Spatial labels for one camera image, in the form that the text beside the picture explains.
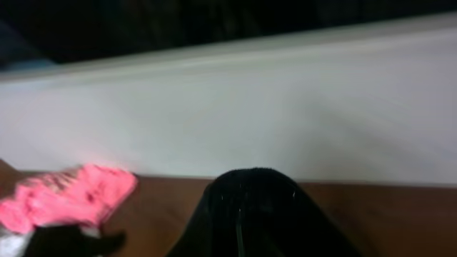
wooden floor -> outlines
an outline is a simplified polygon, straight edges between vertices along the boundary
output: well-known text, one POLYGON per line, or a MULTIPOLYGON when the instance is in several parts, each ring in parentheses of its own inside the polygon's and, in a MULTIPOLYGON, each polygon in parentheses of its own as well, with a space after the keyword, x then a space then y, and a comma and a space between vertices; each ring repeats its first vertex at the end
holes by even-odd
MULTIPOLYGON (((0 196, 23 177, 0 162, 0 196)), ((165 256, 180 236, 207 180, 140 177, 103 226, 126 231, 114 256, 165 256)), ((364 256, 457 256, 457 189, 302 183, 364 256)))

wall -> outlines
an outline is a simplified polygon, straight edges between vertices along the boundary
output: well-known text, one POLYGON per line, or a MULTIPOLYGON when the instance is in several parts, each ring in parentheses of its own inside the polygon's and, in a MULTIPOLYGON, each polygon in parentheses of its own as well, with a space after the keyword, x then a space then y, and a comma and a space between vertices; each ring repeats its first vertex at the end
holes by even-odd
POLYGON ((457 183, 454 14, 0 78, 0 156, 161 176, 457 183))

bright pink fabric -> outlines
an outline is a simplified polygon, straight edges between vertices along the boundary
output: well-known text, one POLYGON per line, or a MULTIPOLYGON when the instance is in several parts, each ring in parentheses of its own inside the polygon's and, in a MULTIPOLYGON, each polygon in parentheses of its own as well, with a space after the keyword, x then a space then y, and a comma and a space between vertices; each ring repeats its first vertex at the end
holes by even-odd
POLYGON ((0 201, 0 223, 17 233, 50 223, 81 223, 99 226, 134 190, 136 177, 117 168, 85 165, 63 191, 55 192, 43 178, 28 178, 15 194, 0 201))

brown surface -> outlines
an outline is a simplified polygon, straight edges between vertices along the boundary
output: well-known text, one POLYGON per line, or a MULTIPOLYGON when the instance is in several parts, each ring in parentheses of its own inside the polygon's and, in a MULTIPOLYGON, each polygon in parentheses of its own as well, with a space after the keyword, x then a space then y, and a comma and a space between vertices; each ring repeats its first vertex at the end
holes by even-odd
MULTIPOLYGON (((0 188, 19 178, 0 162, 0 188)), ((139 187, 103 227, 104 233, 128 233, 126 246, 114 256, 164 256, 208 182, 141 177, 139 187)), ((364 256, 457 254, 457 189, 302 185, 364 256)))

